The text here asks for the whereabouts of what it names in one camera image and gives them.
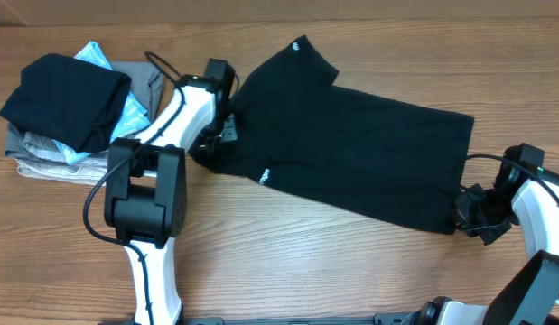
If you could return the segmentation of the black t-shirt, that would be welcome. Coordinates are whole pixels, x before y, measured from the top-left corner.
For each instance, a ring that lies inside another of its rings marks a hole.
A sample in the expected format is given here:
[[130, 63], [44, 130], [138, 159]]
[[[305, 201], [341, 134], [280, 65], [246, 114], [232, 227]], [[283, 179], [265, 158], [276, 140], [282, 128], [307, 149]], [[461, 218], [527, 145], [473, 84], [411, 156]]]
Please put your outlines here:
[[450, 235], [471, 116], [335, 85], [299, 37], [231, 99], [236, 138], [192, 158], [213, 172], [398, 226]]

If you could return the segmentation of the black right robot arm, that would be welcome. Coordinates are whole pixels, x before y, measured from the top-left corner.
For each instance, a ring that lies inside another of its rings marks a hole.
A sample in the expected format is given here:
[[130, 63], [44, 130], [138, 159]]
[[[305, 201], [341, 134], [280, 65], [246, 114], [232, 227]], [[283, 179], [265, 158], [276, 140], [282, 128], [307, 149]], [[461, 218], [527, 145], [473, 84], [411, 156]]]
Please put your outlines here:
[[542, 167], [511, 200], [528, 261], [488, 306], [440, 297], [412, 313], [404, 324], [559, 324], [550, 311], [559, 304], [559, 174]]

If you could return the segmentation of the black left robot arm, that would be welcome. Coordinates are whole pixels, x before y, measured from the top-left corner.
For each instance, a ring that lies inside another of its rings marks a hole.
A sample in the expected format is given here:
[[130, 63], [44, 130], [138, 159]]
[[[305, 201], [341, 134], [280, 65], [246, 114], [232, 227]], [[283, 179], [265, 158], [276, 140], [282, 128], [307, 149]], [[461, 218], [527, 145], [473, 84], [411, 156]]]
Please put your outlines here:
[[236, 81], [232, 70], [182, 76], [147, 130], [110, 146], [104, 217], [130, 260], [134, 324], [176, 324], [182, 316], [174, 247], [186, 216], [186, 153], [195, 144], [214, 148]]

